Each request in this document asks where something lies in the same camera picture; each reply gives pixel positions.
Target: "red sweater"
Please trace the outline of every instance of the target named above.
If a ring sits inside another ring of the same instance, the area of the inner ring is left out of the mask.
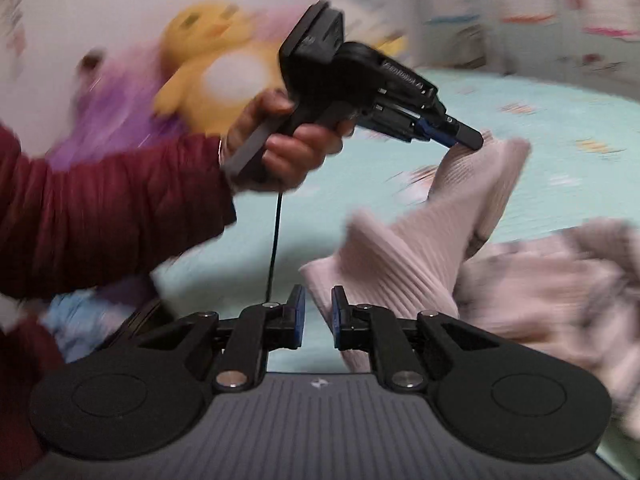
[[[0,125],[0,293],[46,298],[106,285],[220,235],[236,213],[218,145],[189,136],[54,173]],[[0,479],[39,458],[28,394],[61,364],[33,320],[0,332]]]

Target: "blue cloth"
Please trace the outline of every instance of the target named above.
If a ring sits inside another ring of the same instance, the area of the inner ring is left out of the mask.
[[[67,363],[93,352],[134,309],[96,298],[88,290],[56,296],[40,322],[51,332]]]

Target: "ribbed fabric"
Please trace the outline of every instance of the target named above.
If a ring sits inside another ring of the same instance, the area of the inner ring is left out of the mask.
[[[460,318],[581,366],[640,440],[640,234],[616,219],[487,246],[461,267]]]
[[[335,285],[344,286],[351,304],[386,306],[398,317],[415,318],[426,308],[458,316],[451,297],[458,269],[493,232],[530,152],[526,140],[482,135],[478,152],[449,150],[424,204],[390,226],[357,212],[342,247],[300,269],[327,322]],[[369,369],[362,352],[343,357],[353,371]]]

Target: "human hand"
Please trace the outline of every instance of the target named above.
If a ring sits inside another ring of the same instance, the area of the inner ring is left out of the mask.
[[[282,90],[265,90],[246,106],[223,139],[223,159],[231,157],[254,130],[270,116],[285,116],[292,113],[294,104]],[[247,189],[286,191],[296,189],[306,175],[324,163],[327,155],[342,150],[342,138],[353,133],[355,121],[339,123],[335,131],[318,124],[302,124],[293,137],[278,133],[271,135],[264,147],[262,162],[274,177],[264,185],[246,183]]]

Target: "gray surface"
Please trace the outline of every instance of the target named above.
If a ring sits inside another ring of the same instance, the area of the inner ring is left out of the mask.
[[[441,427],[426,402],[370,374],[268,374],[226,394],[185,437],[117,463],[50,454],[22,480],[609,480],[589,454],[556,465],[483,456]]]

